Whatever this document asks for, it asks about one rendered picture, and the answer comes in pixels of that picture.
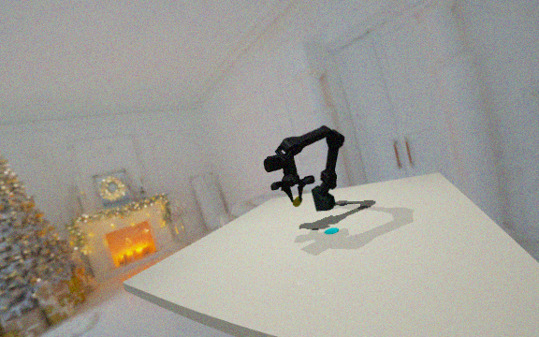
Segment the yellow tall cylinder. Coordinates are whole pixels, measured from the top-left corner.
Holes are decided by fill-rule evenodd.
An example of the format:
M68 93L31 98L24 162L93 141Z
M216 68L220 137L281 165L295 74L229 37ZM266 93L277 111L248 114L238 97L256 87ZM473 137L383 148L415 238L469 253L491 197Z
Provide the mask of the yellow tall cylinder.
M301 198L301 202L302 202L302 198ZM299 201L299 197L296 197L295 200L293 201L293 205L295 207L299 207L299 205L301 204L301 202Z

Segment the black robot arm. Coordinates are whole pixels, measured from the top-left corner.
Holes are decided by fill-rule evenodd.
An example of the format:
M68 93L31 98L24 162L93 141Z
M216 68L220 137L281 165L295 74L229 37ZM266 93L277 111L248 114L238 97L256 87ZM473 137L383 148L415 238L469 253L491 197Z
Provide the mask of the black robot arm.
M276 149L276 155L267 156L267 159L264 160L266 172L294 167L296 165L294 156L299 154L304 147L323 138L326 138L328 155L326 168L321 172L321 185L316 192L325 198L329 189L333 190L337 187L335 167L339 149L343 146L344 142L344 136L341 135L341 133L334 129L331 130L325 125L302 136L284 139ZM284 154L282 150L284 150L286 154ZM295 183L298 182L299 175L294 170L292 170L292 173L285 173L282 178L284 187L293 187Z

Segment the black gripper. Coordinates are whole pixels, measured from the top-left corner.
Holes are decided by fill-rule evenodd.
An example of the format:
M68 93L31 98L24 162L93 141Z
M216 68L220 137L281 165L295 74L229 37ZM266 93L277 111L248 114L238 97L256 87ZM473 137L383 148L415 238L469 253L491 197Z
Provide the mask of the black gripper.
M284 174L285 173L292 173L292 170L297 172L296 166L291 167L291 168L283 168L283 173ZM301 202L301 198L302 198L303 187L305 187L306 184L312 184L314 182L315 182L315 178L314 178L313 175L311 175L311 176L306 176L303 179L300 179L298 183L295 183L295 184L299 185L298 190L299 190L299 201L300 202ZM279 187L281 187L282 188L281 190L286 192L286 194L289 196L290 200L293 203L294 199L293 199L293 196L292 196L290 186L284 187L282 181L279 181L279 182L272 183L270 187L271 187L271 190L278 190Z

